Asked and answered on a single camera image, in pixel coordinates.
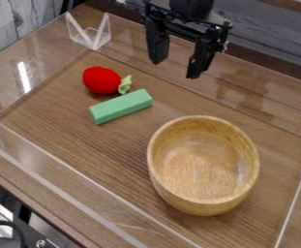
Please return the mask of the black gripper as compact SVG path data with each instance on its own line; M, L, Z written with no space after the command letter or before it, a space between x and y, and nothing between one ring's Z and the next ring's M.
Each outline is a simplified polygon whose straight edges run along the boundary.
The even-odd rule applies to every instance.
M214 0L144 0L148 54L154 65L168 57L170 33L185 40L197 39L186 72L190 79L208 70L216 50L226 49L233 28L232 21L213 12L213 3Z

